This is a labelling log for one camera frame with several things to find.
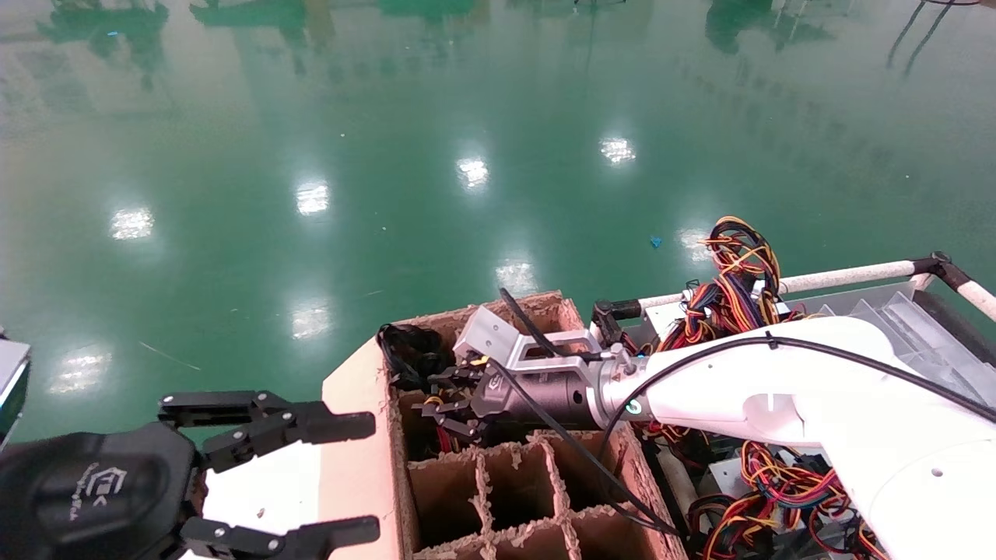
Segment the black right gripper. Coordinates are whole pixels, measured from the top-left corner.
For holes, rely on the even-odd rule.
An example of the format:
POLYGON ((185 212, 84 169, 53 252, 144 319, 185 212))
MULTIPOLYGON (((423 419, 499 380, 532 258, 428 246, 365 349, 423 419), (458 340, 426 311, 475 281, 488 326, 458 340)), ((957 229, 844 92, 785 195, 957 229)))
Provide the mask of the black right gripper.
MULTIPOLYGON (((463 359, 429 375, 430 396, 412 410, 463 443, 481 442, 481 421, 547 425, 537 408, 569 430, 601 428, 588 404, 588 385, 576 373, 502 373, 501 365, 487 362, 463 359)), ((323 401, 292 403, 266 390, 171 394, 160 400, 159 420, 175 429, 228 426, 199 451, 202 469, 217 474, 294 443, 351 442, 376 432, 373 412, 336 414, 323 401)))

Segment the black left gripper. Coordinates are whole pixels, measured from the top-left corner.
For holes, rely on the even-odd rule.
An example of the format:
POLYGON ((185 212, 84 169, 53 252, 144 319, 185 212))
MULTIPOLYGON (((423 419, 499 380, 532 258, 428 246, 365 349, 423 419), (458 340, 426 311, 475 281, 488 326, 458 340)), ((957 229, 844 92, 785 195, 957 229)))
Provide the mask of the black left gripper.
POLYGON ((191 439, 164 423, 75 432, 2 453, 4 559, 178 559, 202 509, 191 439))

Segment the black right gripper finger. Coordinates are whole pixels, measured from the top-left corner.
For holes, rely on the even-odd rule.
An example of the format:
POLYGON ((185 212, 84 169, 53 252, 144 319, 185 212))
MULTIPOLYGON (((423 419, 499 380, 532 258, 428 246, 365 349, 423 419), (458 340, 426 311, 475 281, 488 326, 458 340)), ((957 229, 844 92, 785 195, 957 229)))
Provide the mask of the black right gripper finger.
POLYGON ((302 525, 284 535, 202 518, 181 528, 186 550, 213 559, 328 559, 335 550, 375 542, 380 535, 375 516, 302 525))

